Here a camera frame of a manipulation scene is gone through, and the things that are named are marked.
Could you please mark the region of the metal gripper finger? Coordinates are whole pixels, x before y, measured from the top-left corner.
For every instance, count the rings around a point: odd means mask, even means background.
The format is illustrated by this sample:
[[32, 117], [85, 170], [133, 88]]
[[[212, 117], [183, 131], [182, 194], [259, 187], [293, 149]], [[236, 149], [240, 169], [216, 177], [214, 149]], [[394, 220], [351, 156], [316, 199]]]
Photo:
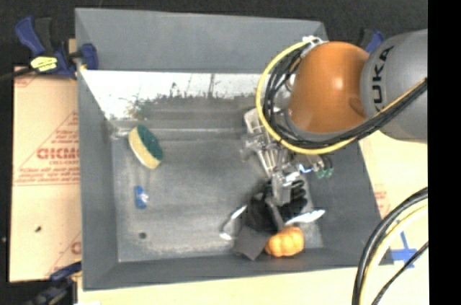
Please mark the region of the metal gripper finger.
[[267, 208], [269, 210], [269, 214], [272, 218], [272, 221], [275, 227], [277, 229], [283, 229], [285, 226], [285, 223], [282, 219], [282, 216], [273, 198], [267, 198]]

